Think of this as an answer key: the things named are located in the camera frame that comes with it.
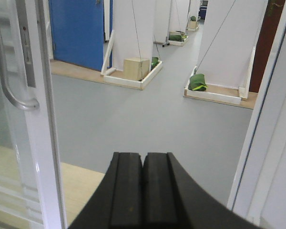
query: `metal door handle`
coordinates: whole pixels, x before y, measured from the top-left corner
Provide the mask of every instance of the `metal door handle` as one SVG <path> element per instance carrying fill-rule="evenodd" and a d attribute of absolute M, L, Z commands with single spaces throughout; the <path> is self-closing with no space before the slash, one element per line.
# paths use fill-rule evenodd
<path fill-rule="evenodd" d="M 8 80 L 8 68 L 6 63 L 5 51 L 3 46 L 2 35 L 0 31 L 0 81 L 4 95 L 15 107 L 24 111 L 33 111 L 39 108 L 39 102 L 33 98 L 30 100 L 22 101 L 17 99 L 10 89 Z"/>

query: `wooden base frame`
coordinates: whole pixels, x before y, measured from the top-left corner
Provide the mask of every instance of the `wooden base frame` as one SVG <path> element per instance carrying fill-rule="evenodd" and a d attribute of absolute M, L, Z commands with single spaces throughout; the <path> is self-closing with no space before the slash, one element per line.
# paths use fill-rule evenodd
<path fill-rule="evenodd" d="M 110 75 L 104 75 L 104 82 L 122 87 L 144 90 L 149 82 L 159 73 L 162 68 L 163 62 L 159 61 L 158 65 L 150 73 L 148 73 L 148 75 L 142 81 L 127 80 Z"/>
<path fill-rule="evenodd" d="M 251 74 L 252 74 L 252 70 L 253 70 L 255 51 L 256 51 L 256 47 L 254 46 L 252 53 L 251 53 L 251 58 L 250 58 L 248 71 L 247 71 L 247 77 L 245 78 L 244 85 L 238 87 L 239 97 L 241 97 L 243 99 L 247 99 L 248 95 L 249 95 L 249 87 L 250 87 L 250 81 L 251 81 Z"/>
<path fill-rule="evenodd" d="M 190 80 L 188 80 L 184 88 L 184 97 L 207 100 L 207 101 L 212 101 L 216 103 L 234 104 L 234 105 L 240 105 L 242 101 L 242 99 L 237 96 L 213 93 L 213 92 L 208 92 L 208 91 L 205 91 L 205 92 L 191 91 L 188 89 L 189 84 L 190 84 Z"/>
<path fill-rule="evenodd" d="M 176 46 L 184 46 L 189 40 L 189 37 L 185 38 L 183 42 L 176 42 L 176 41 L 171 41 L 169 40 L 170 45 L 176 45 Z"/>
<path fill-rule="evenodd" d="M 196 26 L 195 29 L 192 29 L 192 28 L 186 28 L 188 31 L 192 31 L 192 32 L 196 32 L 197 30 L 199 30 L 199 25 Z"/>

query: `cable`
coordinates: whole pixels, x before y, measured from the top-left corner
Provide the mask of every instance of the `cable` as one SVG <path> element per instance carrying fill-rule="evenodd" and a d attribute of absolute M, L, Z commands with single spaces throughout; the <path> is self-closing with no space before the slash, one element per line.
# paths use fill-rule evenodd
<path fill-rule="evenodd" d="M 178 16 L 178 23 L 179 23 L 179 31 L 181 31 L 181 25 L 180 25 L 180 19 L 179 19 L 179 10 L 178 10 L 178 5 L 177 5 L 177 0 L 175 0 L 176 3 L 176 9 L 177 9 L 177 16 Z"/>
<path fill-rule="evenodd" d="M 212 44 L 213 44 L 213 42 L 214 42 L 214 40 L 215 40 L 216 36 L 218 35 L 218 33 L 219 33 L 219 31 L 220 31 L 221 27 L 223 26 L 223 24 L 224 24 L 224 22 L 225 22 L 226 18 L 228 17 L 228 15 L 229 15 L 229 13 L 230 13 L 230 11 L 231 11 L 232 7 L 234 6 L 235 2 L 236 2 L 236 0 L 234 0 L 234 2 L 233 2 L 233 4 L 232 4 L 232 6 L 230 7 L 230 9 L 229 9 L 229 11 L 228 11 L 227 15 L 225 16 L 225 18 L 224 18 L 223 22 L 221 23 L 221 25 L 220 25 L 220 27 L 219 27 L 218 31 L 217 31 L 217 32 L 216 32 L 216 34 L 215 34 L 215 36 L 214 36 L 213 40 L 211 41 L 210 46 L 208 47 L 208 49 L 206 50 L 206 52 L 205 52 L 205 54 L 204 54 L 203 58 L 201 59 L 200 63 L 198 64 L 198 66 L 197 66 L 197 68 L 196 68 L 196 71 L 199 69 L 199 67 L 200 67 L 201 63 L 204 61 L 204 58 L 205 58 L 206 54 L 209 52 L 210 47 L 212 46 Z"/>
<path fill-rule="evenodd" d="M 139 55 L 140 55 L 140 63 L 141 63 L 141 80 L 143 80 L 143 70 L 142 70 L 142 57 L 141 57 L 141 51 L 140 51 L 140 45 L 139 45 L 139 36 L 138 36 L 138 30 L 137 30 L 137 23 L 135 20 L 135 13 L 134 13 L 134 6 L 133 6 L 133 19 L 134 19 L 134 26 L 135 26 L 135 32 L 137 34 L 137 42 L 138 42 L 138 48 L 139 48 Z"/>
<path fill-rule="evenodd" d="M 157 48 L 157 52 L 158 52 L 158 56 L 159 56 L 159 60 L 160 60 L 161 57 L 160 57 L 160 52 L 159 52 L 159 49 L 158 49 L 158 44 L 157 44 L 157 42 L 156 42 L 156 36 L 153 35 L 153 38 L 154 38 L 154 42 L 155 42 L 155 44 L 156 44 L 156 48 Z"/>

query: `glass panel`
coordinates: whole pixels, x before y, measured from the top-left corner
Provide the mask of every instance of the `glass panel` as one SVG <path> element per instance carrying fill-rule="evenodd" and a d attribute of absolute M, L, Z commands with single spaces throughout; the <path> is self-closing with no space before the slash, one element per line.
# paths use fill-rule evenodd
<path fill-rule="evenodd" d="M 25 67 L 14 1 L 0 0 L 0 30 L 11 90 L 16 97 L 25 99 Z M 5 98 L 0 83 L 0 227 L 42 229 L 25 115 Z"/>

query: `cardboard box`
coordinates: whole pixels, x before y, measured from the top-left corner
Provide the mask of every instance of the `cardboard box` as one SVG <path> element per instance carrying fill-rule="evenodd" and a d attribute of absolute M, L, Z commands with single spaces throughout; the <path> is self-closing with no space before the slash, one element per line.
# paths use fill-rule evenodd
<path fill-rule="evenodd" d="M 189 21 L 189 24 L 187 25 L 187 27 L 190 29 L 196 29 L 197 22 L 196 21 Z"/>
<path fill-rule="evenodd" d="M 139 81 L 149 73 L 150 61 L 139 57 L 124 60 L 124 79 Z"/>

